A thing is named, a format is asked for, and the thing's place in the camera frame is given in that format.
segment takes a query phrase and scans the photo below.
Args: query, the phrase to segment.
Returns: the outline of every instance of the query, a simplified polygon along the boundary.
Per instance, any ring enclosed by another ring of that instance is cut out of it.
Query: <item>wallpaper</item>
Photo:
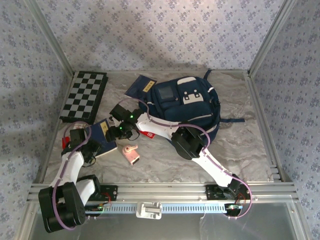
[[[249,69],[283,0],[38,0],[73,69]]]
[[[285,172],[320,239],[320,2],[298,0],[255,82]]]
[[[0,1],[0,239],[14,237],[68,79],[22,0]]]

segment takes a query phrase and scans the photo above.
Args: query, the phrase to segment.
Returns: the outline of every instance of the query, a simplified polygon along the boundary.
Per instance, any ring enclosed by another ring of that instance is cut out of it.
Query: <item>pink toy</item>
[[[122,149],[123,155],[131,165],[135,164],[140,160],[140,155],[135,150],[137,148],[138,148],[138,145],[135,145],[135,146],[127,145],[127,146],[124,146]]]

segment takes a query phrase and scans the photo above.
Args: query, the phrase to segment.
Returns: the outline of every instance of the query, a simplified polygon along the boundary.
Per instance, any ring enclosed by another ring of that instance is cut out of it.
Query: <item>wire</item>
[[[240,182],[241,184],[243,184],[243,185],[247,188],[247,190],[249,191],[249,194],[250,194],[250,203],[249,203],[249,206],[248,206],[247,210],[246,210],[243,214],[241,214],[241,215],[239,215],[239,216],[228,216],[228,217],[229,217],[229,218],[232,218],[232,219],[238,219],[238,218],[241,218],[241,217],[243,217],[244,215],[246,215],[246,214],[248,213],[248,211],[250,210],[250,208],[251,208],[251,206],[252,206],[252,192],[251,192],[251,189],[250,189],[249,185],[248,185],[245,181],[241,180],[240,178],[237,178],[237,177],[235,177],[235,176],[232,176],[232,174],[226,172],[225,169],[223,169],[221,166],[219,166],[219,165],[210,157],[210,155],[208,155],[208,154],[205,153],[205,150],[206,150],[206,149],[209,147],[209,145],[210,145],[210,136],[209,136],[209,134],[208,134],[203,128],[201,128],[201,127],[199,127],[199,126],[197,126],[197,125],[193,125],[193,124],[176,124],[176,125],[169,125],[169,124],[164,124],[164,123],[161,123],[161,122],[157,122],[157,121],[155,121],[155,120],[153,120],[153,119],[151,118],[151,116],[150,116],[150,114],[149,114],[149,106],[148,106],[144,101],[142,101],[142,100],[140,100],[140,99],[138,99],[138,98],[125,98],[125,99],[122,99],[121,101],[119,101],[117,104],[120,104],[120,103],[122,103],[122,102],[124,102],[124,101],[127,101],[127,100],[135,100],[135,101],[140,102],[140,103],[142,103],[143,105],[145,105],[145,106],[146,106],[146,115],[147,115],[148,119],[149,119],[152,123],[154,123],[154,124],[157,124],[157,125],[160,125],[160,126],[163,126],[163,127],[170,127],[170,128],[175,128],[175,127],[191,127],[191,128],[195,128],[195,129],[198,129],[198,130],[200,130],[201,132],[203,132],[203,134],[206,136],[208,142],[207,142],[206,146],[202,149],[202,153],[203,153],[203,154],[210,160],[210,162],[211,162],[213,165],[215,165],[222,173],[224,173],[225,175],[227,175],[227,176],[231,177],[232,179],[234,179],[234,180]]]
[[[65,143],[65,139],[66,139],[66,132],[67,130],[72,127],[73,125],[75,124],[85,124],[88,126],[88,129],[89,129],[89,133],[88,135],[86,136],[85,140],[80,143],[78,146],[76,146],[72,151],[71,153],[68,155],[63,167],[62,167],[62,170],[61,170],[61,173],[60,173],[60,176],[59,176],[59,179],[56,181],[54,187],[53,187],[53,192],[52,192],[52,206],[53,206],[53,212],[54,212],[54,216],[56,218],[56,220],[58,221],[58,223],[61,225],[61,227],[63,227],[64,229],[66,230],[69,230],[69,231],[72,231],[74,230],[75,228],[74,227],[69,227],[67,225],[64,224],[64,222],[61,220],[60,216],[59,216],[59,213],[58,213],[58,209],[57,209],[57,203],[56,203],[56,195],[57,195],[57,188],[59,186],[59,183],[61,182],[63,176],[64,176],[64,173],[67,169],[67,165],[68,165],[68,162],[70,161],[70,158],[72,157],[72,155],[79,149],[81,148],[83,145],[85,145],[90,137],[91,137],[91,127],[84,121],[76,121],[76,122],[73,122],[71,123],[65,130],[64,130],[64,133],[63,133],[63,142]]]
[[[138,136],[137,136],[135,139],[130,139],[130,138],[128,138],[129,141],[137,140],[137,139],[140,137],[140,132],[137,131],[137,130],[135,130],[135,131],[136,131],[136,133],[138,134]]]
[[[236,204],[236,203],[238,202],[239,196],[243,197],[243,199],[244,199],[244,205],[245,205],[245,204],[246,204],[246,197],[245,197],[241,192],[239,192],[238,198],[235,200],[234,204]]]
[[[108,197],[108,199],[109,199],[108,202],[105,202],[104,204],[110,204],[110,206],[108,206],[108,208],[111,208],[112,203],[111,203],[111,197],[110,197],[109,193],[104,192],[104,193],[102,193],[102,195],[105,195],[105,196]]]
[[[92,165],[94,165],[97,161],[96,157],[95,156],[92,156],[94,158],[94,162],[89,164],[88,166],[82,166],[83,168],[88,168],[88,167],[91,167]]]

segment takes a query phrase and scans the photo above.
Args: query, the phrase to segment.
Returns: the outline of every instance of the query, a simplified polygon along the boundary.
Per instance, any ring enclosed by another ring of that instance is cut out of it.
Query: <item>chessboard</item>
[[[93,125],[108,81],[105,72],[76,72],[60,119],[64,123],[83,121]]]

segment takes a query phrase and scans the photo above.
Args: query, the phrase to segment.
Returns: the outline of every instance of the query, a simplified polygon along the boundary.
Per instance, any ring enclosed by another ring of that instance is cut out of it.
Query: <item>backpack strap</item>
[[[221,123],[244,123],[244,118],[220,118]]]
[[[203,79],[207,80],[207,79],[208,79],[209,74],[211,73],[211,71],[212,71],[211,69],[208,69],[208,71],[206,71],[206,73],[205,73],[205,75],[204,75]]]
[[[207,132],[210,137],[210,143],[212,143],[213,140],[216,138],[218,130],[219,130],[219,126],[220,126],[220,122],[218,122],[218,124],[216,125],[216,127],[213,131]],[[206,145],[208,143],[207,137],[204,134],[201,134],[201,138],[202,138],[204,144]]]

